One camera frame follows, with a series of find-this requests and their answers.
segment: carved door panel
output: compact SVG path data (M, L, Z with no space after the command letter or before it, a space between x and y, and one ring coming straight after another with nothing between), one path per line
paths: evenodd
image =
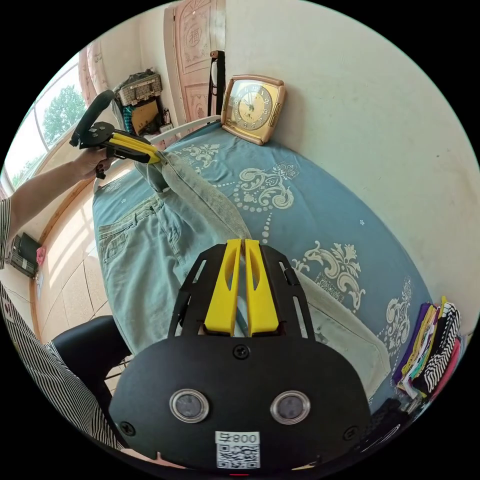
M225 49L225 0L184 0L173 23L182 103L191 122L208 116L210 52Z

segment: black chair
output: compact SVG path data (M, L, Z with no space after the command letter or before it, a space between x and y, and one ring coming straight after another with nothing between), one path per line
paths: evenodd
M52 343L65 365L93 393L117 440L127 447L110 416L112 394L105 383L114 376L108 377L110 370L127 363L124 359L132 354L114 318L111 315L93 318L62 332Z

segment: clock face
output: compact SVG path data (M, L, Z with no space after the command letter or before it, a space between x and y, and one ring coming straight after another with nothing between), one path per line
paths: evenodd
M261 84L247 84L233 98L232 114L245 130L263 127L272 113L272 96Z
M271 127L278 87L259 80L236 80L226 106L225 123L240 132L261 138Z

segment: jeans pocket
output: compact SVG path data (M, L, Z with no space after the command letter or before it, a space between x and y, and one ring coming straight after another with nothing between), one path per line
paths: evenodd
M125 230L112 233L112 235L101 238L98 242L100 258L104 263L108 263L120 255L127 245L129 231L131 227Z

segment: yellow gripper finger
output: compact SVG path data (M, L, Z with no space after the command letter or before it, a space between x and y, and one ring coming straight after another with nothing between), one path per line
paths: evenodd
M257 240L245 240L245 260L248 336L275 332L279 319Z
M131 138L127 135L114 133L109 142L114 145L127 147L129 149L136 150L137 152L148 154L150 156L150 160L148 162L149 164L155 164L161 160L160 157L157 156L158 150L153 145L149 145L148 143L136 140L135 138Z
M210 306L205 318L205 328L210 333L233 336L237 317L237 296L239 294L240 238L226 243L220 272L216 279Z

